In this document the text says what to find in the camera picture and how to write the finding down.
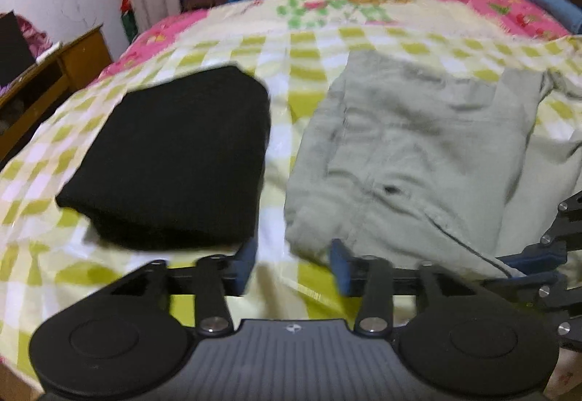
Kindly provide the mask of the grey-green pants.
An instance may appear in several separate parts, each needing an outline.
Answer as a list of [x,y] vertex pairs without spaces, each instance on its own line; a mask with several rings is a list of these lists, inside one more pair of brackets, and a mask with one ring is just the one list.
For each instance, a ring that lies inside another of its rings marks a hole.
[[552,92],[581,96],[553,71],[506,69],[487,83],[352,52],[303,134],[286,241],[320,263],[340,240],[400,268],[512,276],[502,256],[538,240],[581,181],[580,133],[534,131]]

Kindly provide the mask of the black folded garment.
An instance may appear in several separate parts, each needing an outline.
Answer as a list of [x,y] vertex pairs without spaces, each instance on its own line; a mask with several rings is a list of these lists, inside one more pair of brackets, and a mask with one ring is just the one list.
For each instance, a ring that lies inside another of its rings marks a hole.
[[255,235],[270,101],[234,65],[127,93],[55,197],[101,238],[136,250]]

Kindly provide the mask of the pink floral blanket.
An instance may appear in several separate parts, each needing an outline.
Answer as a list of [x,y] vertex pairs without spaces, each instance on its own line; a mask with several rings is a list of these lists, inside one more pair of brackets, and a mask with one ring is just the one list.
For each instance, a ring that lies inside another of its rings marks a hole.
[[240,0],[158,22],[101,76],[135,67],[178,44],[358,27],[382,27],[396,35],[421,32],[434,39],[553,41],[569,33],[564,21],[530,0]]

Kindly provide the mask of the wooden side desk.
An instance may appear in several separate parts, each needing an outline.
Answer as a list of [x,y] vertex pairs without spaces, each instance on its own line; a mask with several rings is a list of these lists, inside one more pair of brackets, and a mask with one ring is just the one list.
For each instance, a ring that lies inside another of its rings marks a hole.
[[35,62],[13,12],[1,15],[1,164],[40,124],[112,62],[101,26]]

